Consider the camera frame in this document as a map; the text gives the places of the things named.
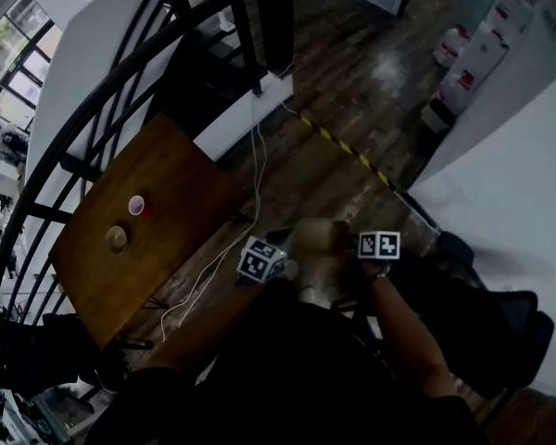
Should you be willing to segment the red cup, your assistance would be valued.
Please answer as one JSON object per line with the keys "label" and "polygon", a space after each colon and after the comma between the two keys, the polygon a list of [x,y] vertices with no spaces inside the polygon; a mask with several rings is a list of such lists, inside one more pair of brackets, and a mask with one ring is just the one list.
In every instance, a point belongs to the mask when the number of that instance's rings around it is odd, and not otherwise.
{"label": "red cup", "polygon": [[153,214],[152,203],[142,195],[132,196],[127,204],[127,210],[132,216],[146,216]]}

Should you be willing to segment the person's right forearm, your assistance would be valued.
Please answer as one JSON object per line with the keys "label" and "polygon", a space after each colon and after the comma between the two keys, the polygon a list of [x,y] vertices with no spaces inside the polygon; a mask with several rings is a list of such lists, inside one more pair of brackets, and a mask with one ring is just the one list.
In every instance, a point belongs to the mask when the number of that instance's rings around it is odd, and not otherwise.
{"label": "person's right forearm", "polygon": [[386,276],[387,268],[363,261],[373,312],[385,342],[404,373],[426,396],[458,394],[444,355],[424,325]]}

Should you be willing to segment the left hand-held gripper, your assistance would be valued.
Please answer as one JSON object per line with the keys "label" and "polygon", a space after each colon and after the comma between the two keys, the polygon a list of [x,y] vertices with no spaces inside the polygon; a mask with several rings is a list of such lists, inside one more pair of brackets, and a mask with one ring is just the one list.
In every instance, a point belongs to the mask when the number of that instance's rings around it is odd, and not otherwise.
{"label": "left hand-held gripper", "polygon": [[238,275],[260,284],[278,277],[294,280],[298,273],[297,262],[290,259],[284,249],[276,247],[285,245],[292,233],[292,228],[282,227],[270,231],[264,240],[251,235],[241,251]]}

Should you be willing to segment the white waste bin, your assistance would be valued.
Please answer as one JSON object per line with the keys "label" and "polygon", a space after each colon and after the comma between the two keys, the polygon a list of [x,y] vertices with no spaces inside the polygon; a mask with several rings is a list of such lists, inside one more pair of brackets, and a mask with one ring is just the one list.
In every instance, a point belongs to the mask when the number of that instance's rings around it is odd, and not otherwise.
{"label": "white waste bin", "polygon": [[454,125],[456,116],[435,97],[422,109],[421,120],[433,133],[441,134]]}

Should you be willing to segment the person's dark t-shirt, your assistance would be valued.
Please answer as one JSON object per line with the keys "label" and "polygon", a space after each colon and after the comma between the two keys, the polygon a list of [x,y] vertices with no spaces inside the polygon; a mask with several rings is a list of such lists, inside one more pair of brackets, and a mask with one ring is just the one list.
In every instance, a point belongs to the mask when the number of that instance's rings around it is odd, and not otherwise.
{"label": "person's dark t-shirt", "polygon": [[196,378],[132,372],[85,445],[488,445],[466,401],[392,373],[348,318],[276,279]]}

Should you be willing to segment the person's left forearm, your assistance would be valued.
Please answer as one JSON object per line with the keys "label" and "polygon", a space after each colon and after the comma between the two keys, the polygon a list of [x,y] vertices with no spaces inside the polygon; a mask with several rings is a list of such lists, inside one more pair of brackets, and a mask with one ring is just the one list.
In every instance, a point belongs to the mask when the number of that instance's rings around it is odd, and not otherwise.
{"label": "person's left forearm", "polygon": [[179,326],[142,369],[171,369],[196,378],[215,358],[224,339],[266,286],[252,280],[238,281],[222,299]]}

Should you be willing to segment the black metal stair railing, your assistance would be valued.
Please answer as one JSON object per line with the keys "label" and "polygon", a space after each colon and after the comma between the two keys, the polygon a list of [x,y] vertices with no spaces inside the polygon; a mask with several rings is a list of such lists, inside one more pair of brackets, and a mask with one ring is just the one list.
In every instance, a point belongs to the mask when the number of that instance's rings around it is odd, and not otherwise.
{"label": "black metal stair railing", "polygon": [[[257,0],[259,22],[278,21],[294,30],[293,0]],[[166,114],[159,113],[115,156],[73,212],[62,204],[81,178],[73,171],[50,206],[38,203],[45,182],[85,126],[126,82],[170,45],[180,42],[214,13],[231,9],[245,61],[243,79],[255,98],[263,93],[246,0],[206,0],[182,14],[135,49],[70,115],[47,148],[6,226],[0,246],[0,287],[9,257],[26,219],[63,228],[44,263],[99,347],[116,338],[140,308],[229,219],[243,203],[234,182]],[[132,216],[134,195],[147,197],[153,214]],[[129,243],[109,251],[107,230],[122,226]]]}

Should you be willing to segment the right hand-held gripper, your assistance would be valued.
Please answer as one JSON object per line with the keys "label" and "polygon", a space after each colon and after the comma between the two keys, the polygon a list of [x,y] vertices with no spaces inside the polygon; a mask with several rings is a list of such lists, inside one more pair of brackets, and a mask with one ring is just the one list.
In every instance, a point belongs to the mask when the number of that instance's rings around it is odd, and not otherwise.
{"label": "right hand-held gripper", "polygon": [[367,231],[351,235],[350,240],[352,250],[359,261],[386,263],[400,259],[400,232]]}

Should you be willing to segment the beige plastic bowl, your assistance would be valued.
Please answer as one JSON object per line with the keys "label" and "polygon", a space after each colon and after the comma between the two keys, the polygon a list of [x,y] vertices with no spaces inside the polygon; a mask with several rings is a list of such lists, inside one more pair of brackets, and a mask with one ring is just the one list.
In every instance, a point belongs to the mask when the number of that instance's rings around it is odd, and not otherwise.
{"label": "beige plastic bowl", "polygon": [[129,243],[129,235],[126,230],[120,225],[112,225],[105,236],[107,248],[114,254],[121,254],[126,249]]}

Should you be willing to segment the window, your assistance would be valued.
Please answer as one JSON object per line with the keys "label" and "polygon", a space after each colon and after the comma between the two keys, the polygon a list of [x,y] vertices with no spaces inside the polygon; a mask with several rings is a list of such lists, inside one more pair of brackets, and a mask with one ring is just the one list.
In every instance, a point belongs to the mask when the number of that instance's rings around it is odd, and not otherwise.
{"label": "window", "polygon": [[35,0],[17,0],[0,18],[0,117],[27,134],[61,36]]}

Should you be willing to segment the beige rectangular plastic tray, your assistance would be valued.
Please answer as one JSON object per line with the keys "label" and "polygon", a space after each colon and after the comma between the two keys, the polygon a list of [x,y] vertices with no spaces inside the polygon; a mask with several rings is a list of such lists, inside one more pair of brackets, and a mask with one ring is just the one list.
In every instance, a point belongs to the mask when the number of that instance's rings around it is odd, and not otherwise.
{"label": "beige rectangular plastic tray", "polygon": [[349,227],[344,221],[306,218],[295,225],[290,247],[298,254],[336,254],[348,246],[348,238]]}

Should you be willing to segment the yellow-black floor tape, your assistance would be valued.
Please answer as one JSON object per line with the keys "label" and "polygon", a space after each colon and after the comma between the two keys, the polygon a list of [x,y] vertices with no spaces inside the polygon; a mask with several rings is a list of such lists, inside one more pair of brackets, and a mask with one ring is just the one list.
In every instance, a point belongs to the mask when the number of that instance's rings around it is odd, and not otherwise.
{"label": "yellow-black floor tape", "polygon": [[392,193],[397,193],[395,185],[377,168],[375,167],[363,154],[357,151],[354,147],[347,144],[345,141],[339,139],[334,134],[330,133],[322,126],[318,125],[314,121],[309,120],[302,114],[294,112],[294,115],[305,125],[310,127],[313,131],[320,134],[323,138],[329,140],[334,145],[338,146],[341,150],[349,154],[350,156],[357,159],[367,170],[375,174],[379,180],[387,187]]}

